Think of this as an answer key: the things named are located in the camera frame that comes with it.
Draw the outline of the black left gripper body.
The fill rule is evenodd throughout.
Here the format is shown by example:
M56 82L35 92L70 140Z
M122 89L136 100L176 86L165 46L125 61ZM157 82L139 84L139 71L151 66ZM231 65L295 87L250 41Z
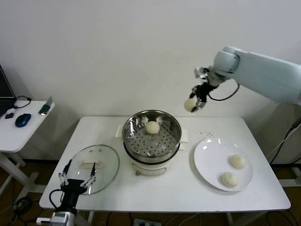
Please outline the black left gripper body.
M76 204L81 194L87 191L87 188L80 186L84 180L67 180L68 185L62 185L63 199L60 205L60 211L76 211Z

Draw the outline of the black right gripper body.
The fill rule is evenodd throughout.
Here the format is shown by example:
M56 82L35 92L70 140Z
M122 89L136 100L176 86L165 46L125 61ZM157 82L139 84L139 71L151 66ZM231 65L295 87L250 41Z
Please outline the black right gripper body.
M201 85L197 85L196 96L200 101L206 101L207 96L214 89L215 89L215 86L212 86L208 83L202 83Z

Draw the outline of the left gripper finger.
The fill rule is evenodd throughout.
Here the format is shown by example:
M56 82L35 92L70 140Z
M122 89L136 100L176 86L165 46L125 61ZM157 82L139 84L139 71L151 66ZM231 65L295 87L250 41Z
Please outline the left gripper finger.
M67 173L70 168L71 162L72 162L72 159L70 159L69 162L65 165L63 171L58 174L61 186L67 186L69 184L68 179L67 179Z
M94 164L92 166L92 169L91 169L90 178L82 183L83 188L88 188L89 186L91 186L96 181L95 174L96 174L96 169L95 169L95 162L94 162Z

